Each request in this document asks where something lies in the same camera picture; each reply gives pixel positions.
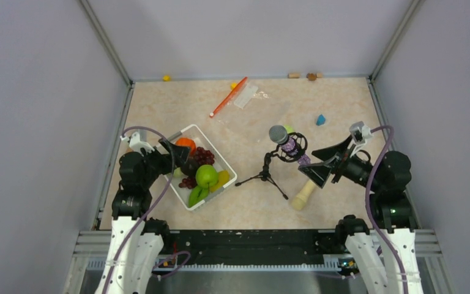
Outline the microphone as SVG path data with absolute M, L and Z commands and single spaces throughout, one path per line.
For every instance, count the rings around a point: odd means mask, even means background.
M 239 187 L 251 180 L 260 179 L 263 182 L 271 183 L 278 189 L 283 198 L 288 200 L 288 196 L 281 190 L 270 175 L 270 163 L 273 158 L 278 158 L 282 162 L 296 162 L 300 166 L 311 164 L 311 159 L 306 153 L 308 141 L 301 133 L 288 132 L 287 128 L 281 125 L 275 125 L 269 129 L 269 138 L 276 144 L 276 148 L 264 155 L 262 170 L 257 175 L 236 183 L 235 186 Z

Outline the clear zip bag orange zipper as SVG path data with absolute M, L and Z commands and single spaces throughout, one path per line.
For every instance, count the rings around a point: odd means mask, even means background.
M 209 118 L 233 134 L 258 143 L 286 115 L 291 103 L 278 99 L 247 77 L 210 112 Z

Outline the green apple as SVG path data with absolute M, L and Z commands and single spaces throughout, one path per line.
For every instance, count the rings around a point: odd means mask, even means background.
M 197 185 L 202 188 L 210 188 L 218 181 L 218 172 L 212 165 L 202 165 L 195 176 Z

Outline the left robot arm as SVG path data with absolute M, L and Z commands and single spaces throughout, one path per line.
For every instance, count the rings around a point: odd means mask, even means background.
M 151 186 L 186 163 L 191 149 L 161 139 L 166 149 L 141 147 L 119 159 L 121 180 L 112 203 L 111 239 L 96 293 L 145 293 L 159 253 L 172 243 L 168 224 L 149 219 Z

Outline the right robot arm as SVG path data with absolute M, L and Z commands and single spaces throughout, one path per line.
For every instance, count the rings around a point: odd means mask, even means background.
M 354 154 L 353 138 L 313 151 L 320 163 L 301 165 L 299 171 L 317 186 L 328 178 L 347 178 L 365 188 L 365 210 L 372 227 L 347 215 L 338 221 L 334 243 L 349 252 L 369 293 L 423 293 L 416 257 L 417 224 L 405 190 L 411 181 L 411 161 L 389 150 L 387 140 L 375 163 Z

